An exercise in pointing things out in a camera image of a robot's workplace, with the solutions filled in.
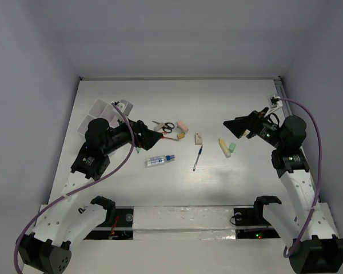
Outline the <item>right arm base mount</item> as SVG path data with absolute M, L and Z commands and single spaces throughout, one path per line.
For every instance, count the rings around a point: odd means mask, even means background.
M 263 218 L 263 208 L 270 203 L 281 204 L 276 196 L 259 196 L 252 206 L 235 207 L 230 224 L 235 227 L 237 239 L 280 238 L 271 224 Z

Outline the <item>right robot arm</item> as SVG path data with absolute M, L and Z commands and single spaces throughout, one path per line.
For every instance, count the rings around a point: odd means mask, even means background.
M 306 123 L 295 115 L 282 125 L 273 123 L 268 109 L 227 120 L 224 126 L 236 137 L 245 132 L 273 146 L 272 166 L 285 187 L 295 217 L 291 218 L 276 196 L 257 197 L 252 209 L 256 223 L 268 222 L 285 243 L 284 255 L 295 273 L 336 273 L 343 264 L 343 239 L 326 221 L 318 203 L 309 165 L 301 149 L 306 138 Z

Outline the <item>pink eraser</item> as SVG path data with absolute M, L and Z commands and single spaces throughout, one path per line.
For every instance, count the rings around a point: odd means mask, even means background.
M 177 122 L 177 127 L 183 132 L 188 132 L 189 130 L 188 127 L 182 121 Z

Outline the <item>blue ballpoint pen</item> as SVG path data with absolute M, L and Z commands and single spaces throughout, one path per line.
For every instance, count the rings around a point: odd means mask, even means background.
M 203 150 L 203 145 L 200 146 L 200 149 L 198 151 L 197 158 L 196 158 L 196 161 L 195 161 L 194 166 L 193 166 L 193 172 L 196 171 L 196 169 L 197 169 L 197 165 L 198 165 L 200 156 L 202 154 L 202 150 Z

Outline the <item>black handled scissors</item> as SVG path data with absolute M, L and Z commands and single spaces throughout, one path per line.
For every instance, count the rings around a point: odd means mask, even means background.
M 155 124 L 155 126 L 157 125 L 157 123 L 163 123 L 164 124 L 163 128 L 159 130 L 163 134 L 172 133 L 173 129 L 175 128 L 175 125 L 173 123 L 171 123 L 171 122 L 156 122 L 156 121 L 153 121 L 153 123 Z

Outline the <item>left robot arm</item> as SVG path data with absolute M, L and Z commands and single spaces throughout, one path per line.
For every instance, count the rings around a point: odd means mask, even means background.
M 63 273 L 72 250 L 93 228 L 109 225 L 115 219 L 114 201 L 96 196 L 82 206 L 81 190 L 102 177 L 112 152 L 128 143 L 149 150 L 162 137 L 140 120 L 121 122 L 116 128 L 104 118 L 91 120 L 58 201 L 43 209 L 43 219 L 17 241 L 16 250 L 23 263 L 42 273 Z

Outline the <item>blue correction fluid bottle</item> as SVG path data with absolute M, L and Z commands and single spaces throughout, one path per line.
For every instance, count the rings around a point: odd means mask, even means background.
M 161 155 L 152 158 L 148 158 L 145 160 L 146 167 L 154 167 L 160 166 L 169 162 L 172 162 L 176 159 L 174 155 Z

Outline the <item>white eraser box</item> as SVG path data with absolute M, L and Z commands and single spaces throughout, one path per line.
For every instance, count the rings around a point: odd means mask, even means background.
M 202 135 L 200 133 L 195 133 L 194 141 L 195 141 L 195 144 L 198 146 L 203 145 Z

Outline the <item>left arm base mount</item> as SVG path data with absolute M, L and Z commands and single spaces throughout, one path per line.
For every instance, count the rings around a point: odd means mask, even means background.
M 116 207 L 115 202 L 103 196 L 91 200 L 106 210 L 103 223 L 95 227 L 85 240 L 132 240 L 134 208 Z

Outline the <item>yellow eraser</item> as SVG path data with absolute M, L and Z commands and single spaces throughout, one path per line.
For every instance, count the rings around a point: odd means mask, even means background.
M 177 139 L 178 139 L 178 140 L 181 140 L 181 139 L 183 139 L 184 137 L 185 137 L 185 133 L 184 133 L 184 132 L 182 132 L 182 133 L 180 133 L 180 134 L 177 135 Z

